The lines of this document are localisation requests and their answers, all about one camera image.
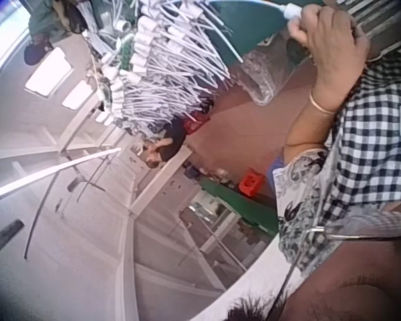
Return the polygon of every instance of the man in black shirt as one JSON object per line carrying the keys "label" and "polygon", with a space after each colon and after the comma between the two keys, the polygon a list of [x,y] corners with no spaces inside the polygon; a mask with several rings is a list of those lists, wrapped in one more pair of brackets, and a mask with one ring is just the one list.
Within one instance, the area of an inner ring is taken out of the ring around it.
{"label": "man in black shirt", "polygon": [[156,144],[145,143],[148,150],[146,164],[151,169],[155,169],[161,162],[167,162],[174,157],[180,150],[187,132],[181,118],[174,117],[170,124],[166,124],[164,138]]}

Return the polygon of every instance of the white pillar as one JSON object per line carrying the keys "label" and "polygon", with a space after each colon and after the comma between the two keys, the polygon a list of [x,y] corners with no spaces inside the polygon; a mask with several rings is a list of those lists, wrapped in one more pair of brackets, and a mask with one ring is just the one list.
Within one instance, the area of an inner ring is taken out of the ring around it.
{"label": "white pillar", "polygon": [[191,154],[192,151],[187,146],[183,145],[177,155],[172,157],[165,166],[162,167],[162,169],[132,203],[130,208],[131,212],[136,216],[139,216],[139,214],[141,214],[153,198],[159,194],[163,186],[165,186],[169,179]]}

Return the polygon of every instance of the red container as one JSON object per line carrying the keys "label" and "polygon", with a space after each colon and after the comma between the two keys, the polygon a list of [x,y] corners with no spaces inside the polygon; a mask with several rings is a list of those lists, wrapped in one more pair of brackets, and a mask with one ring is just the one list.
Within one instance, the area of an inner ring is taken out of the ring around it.
{"label": "red container", "polygon": [[187,134],[193,134],[196,132],[200,127],[202,127],[206,122],[210,120],[208,115],[205,115],[201,112],[192,112],[190,115],[196,119],[196,122],[193,121],[192,118],[185,118],[184,122],[184,129],[186,130]]}
{"label": "red container", "polygon": [[253,197],[265,182],[265,176],[249,169],[247,175],[239,183],[239,190],[248,197]]}

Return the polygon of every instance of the wrist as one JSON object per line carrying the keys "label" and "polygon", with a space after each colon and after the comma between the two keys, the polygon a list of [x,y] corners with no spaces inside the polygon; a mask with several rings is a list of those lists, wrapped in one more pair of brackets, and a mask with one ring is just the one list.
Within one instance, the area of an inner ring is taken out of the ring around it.
{"label": "wrist", "polygon": [[347,96],[319,82],[312,88],[311,95],[318,105],[330,112],[337,112]]}

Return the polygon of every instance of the window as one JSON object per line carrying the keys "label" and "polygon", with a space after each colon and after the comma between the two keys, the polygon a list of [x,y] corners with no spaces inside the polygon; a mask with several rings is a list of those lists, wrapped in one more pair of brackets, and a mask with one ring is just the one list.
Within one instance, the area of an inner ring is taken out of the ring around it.
{"label": "window", "polygon": [[103,122],[108,117],[108,111],[101,112],[98,117],[95,119],[96,122]]}
{"label": "window", "polygon": [[114,119],[113,117],[107,118],[107,120],[104,122],[104,126],[110,125],[113,122],[113,119]]}
{"label": "window", "polygon": [[65,54],[61,48],[55,48],[31,75],[25,87],[32,92],[37,92],[48,97],[64,79],[70,74],[71,65],[65,60]]}
{"label": "window", "polygon": [[72,110],[78,109],[91,96],[92,88],[82,80],[62,102],[63,106]]}
{"label": "window", "polygon": [[0,69],[13,50],[28,35],[28,11],[19,1],[0,4]]}

